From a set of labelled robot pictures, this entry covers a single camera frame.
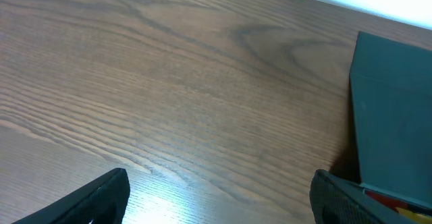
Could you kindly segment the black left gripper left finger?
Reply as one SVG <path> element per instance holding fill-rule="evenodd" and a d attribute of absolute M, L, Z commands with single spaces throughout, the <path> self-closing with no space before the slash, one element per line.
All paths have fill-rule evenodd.
<path fill-rule="evenodd" d="M 129 196 L 127 171 L 115 168 L 13 224 L 122 224 Z"/>

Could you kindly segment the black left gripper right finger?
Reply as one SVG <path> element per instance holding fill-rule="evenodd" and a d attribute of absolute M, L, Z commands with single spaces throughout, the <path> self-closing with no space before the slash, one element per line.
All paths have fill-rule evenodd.
<path fill-rule="evenodd" d="M 322 169 L 315 171 L 309 198 L 316 224 L 414 224 L 357 185 Z"/>

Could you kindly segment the red Hacks candy bag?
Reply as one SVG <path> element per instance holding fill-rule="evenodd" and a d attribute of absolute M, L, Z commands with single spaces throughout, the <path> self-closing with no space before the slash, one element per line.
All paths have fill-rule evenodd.
<path fill-rule="evenodd" d="M 399 210 L 406 210 L 406 211 L 409 210 L 408 204 L 406 202 L 403 202 L 401 200 L 383 194 L 379 194 L 377 192 L 373 192 L 371 190 L 365 190 L 364 192 L 367 196 L 371 197 L 372 199 L 376 200 L 377 202 L 381 203 L 387 208 L 392 209 L 397 213 L 399 212 Z"/>

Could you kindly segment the yellow Hacks candy bag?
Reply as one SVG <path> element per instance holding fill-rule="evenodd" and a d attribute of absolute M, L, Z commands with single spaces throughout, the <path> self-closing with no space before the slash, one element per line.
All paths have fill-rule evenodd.
<path fill-rule="evenodd" d="M 414 221 L 419 224 L 432 224 L 432 218 L 427 215 L 423 215 L 420 213 L 414 213 L 412 211 L 406 210 L 404 208 L 396 207 L 397 212 L 410 219 L 411 221 Z"/>

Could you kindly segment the dark green box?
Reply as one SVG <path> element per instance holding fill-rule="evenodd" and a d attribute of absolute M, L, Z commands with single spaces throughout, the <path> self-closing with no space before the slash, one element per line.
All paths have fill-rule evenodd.
<path fill-rule="evenodd" d="M 350 89 L 362 186 L 431 208 L 431 51 L 359 32 Z"/>

